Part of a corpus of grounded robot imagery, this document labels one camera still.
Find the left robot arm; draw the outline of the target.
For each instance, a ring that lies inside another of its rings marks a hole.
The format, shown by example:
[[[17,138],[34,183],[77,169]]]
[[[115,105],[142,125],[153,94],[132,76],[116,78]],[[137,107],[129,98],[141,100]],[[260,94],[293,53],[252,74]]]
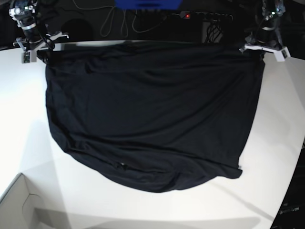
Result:
[[[261,1],[255,13],[255,26],[246,32],[249,35],[239,51],[244,53],[246,50],[262,50],[273,54],[281,52],[285,47],[279,25],[284,13],[285,5],[282,0]]]

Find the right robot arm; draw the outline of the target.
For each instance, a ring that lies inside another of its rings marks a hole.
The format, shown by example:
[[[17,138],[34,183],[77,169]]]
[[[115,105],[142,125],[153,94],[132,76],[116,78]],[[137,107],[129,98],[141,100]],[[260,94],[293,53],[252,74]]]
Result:
[[[49,63],[51,52],[58,38],[69,38],[68,33],[61,31],[49,33],[45,23],[39,19],[39,2],[37,0],[13,0],[10,3],[9,15],[22,30],[24,38],[18,37],[14,47],[22,49],[21,62],[31,63],[40,59]]]

